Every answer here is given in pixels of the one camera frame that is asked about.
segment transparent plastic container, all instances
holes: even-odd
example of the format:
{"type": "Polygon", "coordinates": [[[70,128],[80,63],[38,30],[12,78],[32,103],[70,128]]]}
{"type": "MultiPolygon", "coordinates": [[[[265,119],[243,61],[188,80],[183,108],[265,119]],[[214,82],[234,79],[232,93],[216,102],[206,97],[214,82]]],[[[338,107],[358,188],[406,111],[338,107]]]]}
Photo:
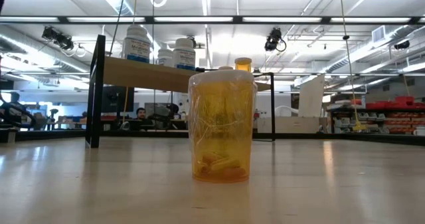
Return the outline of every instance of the transparent plastic container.
{"type": "Polygon", "coordinates": [[[254,77],[242,70],[190,78],[189,136],[195,179],[232,183],[249,178],[256,92],[254,77]]]}
{"type": "Polygon", "coordinates": [[[251,72],[252,59],[250,58],[237,58],[234,60],[237,70],[245,70],[251,72]]]}

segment ceiling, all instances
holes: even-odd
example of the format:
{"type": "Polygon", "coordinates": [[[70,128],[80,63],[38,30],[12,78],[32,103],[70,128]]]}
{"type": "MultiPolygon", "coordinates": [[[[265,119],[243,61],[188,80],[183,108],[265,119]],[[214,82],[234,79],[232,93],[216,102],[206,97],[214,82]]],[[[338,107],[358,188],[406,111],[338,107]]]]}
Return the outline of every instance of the ceiling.
{"type": "MultiPolygon", "coordinates": [[[[130,7],[135,0],[126,0],[130,7]]],[[[137,0],[135,13],[139,16],[150,15],[304,15],[304,16],[341,16],[340,0],[167,0],[162,7],[153,7],[150,0],[137,0]]],[[[117,15],[107,0],[5,0],[1,15],[32,16],[110,16],[117,15]]],[[[423,16],[425,0],[343,0],[346,15],[350,16],[423,16]]],[[[371,32],[380,25],[349,25],[349,48],[353,49],[371,38],[371,32]]],[[[105,34],[106,49],[110,49],[115,25],[54,25],[55,28],[72,36],[76,44],[86,49],[82,57],[71,57],[87,66],[92,59],[92,51],[98,34],[105,34]]],[[[126,36],[128,25],[119,25],[113,55],[118,56],[121,43],[126,36]]],[[[41,34],[44,25],[9,25],[23,35],[44,43],[41,34]]],[[[160,44],[173,47],[174,41],[186,36],[194,36],[198,43],[206,43],[208,31],[211,67],[233,65],[234,59],[242,56],[252,58],[253,67],[261,71],[272,72],[312,72],[315,64],[326,66],[331,60],[347,53],[342,40],[344,27],[341,25],[145,25],[149,34],[160,44]],[[281,28],[286,34],[287,50],[284,53],[270,53],[264,50],[264,43],[272,28],[281,28]]],[[[418,37],[417,48],[422,40],[418,37]]],[[[58,51],[53,44],[47,46],[58,51]]],[[[205,51],[198,51],[200,66],[207,67],[205,51]]],[[[388,47],[379,53],[366,56],[357,62],[372,66],[388,59],[388,47]]]]}

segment white supplement bottle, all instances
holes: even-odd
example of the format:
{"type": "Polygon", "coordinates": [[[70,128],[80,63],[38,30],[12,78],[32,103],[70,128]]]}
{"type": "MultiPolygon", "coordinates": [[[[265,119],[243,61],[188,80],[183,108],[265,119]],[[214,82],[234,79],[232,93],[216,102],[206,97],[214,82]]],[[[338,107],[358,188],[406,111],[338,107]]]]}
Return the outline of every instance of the white supplement bottle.
{"type": "Polygon", "coordinates": [[[122,47],[122,58],[149,63],[151,41],[140,25],[130,25],[122,47]]]}
{"type": "Polygon", "coordinates": [[[186,38],[177,39],[175,46],[173,51],[174,67],[195,70],[196,53],[193,49],[193,41],[186,38]]]}
{"type": "Polygon", "coordinates": [[[157,64],[167,67],[174,67],[173,51],[169,49],[159,49],[157,64]]]}

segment wooden shelf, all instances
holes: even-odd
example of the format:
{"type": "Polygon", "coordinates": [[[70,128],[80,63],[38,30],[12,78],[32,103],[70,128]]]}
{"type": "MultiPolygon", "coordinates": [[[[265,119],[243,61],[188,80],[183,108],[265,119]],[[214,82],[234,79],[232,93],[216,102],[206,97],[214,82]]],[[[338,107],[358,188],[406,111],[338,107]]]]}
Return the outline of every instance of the wooden shelf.
{"type": "MultiPolygon", "coordinates": [[[[180,68],[105,57],[104,83],[187,93],[189,78],[198,73],[180,68]]],[[[270,89],[269,84],[257,82],[257,86],[259,92],[270,89]]]]}

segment computer monitor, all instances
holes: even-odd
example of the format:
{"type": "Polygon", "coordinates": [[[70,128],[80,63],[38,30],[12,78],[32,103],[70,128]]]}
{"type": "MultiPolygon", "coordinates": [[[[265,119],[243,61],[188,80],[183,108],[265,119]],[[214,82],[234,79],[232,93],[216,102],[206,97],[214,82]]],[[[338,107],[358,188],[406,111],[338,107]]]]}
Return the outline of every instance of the computer monitor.
{"type": "MultiPolygon", "coordinates": [[[[105,86],[102,92],[102,112],[124,112],[126,103],[126,87],[105,86]]],[[[134,88],[128,88],[127,108],[125,112],[134,110],[134,88]]]]}

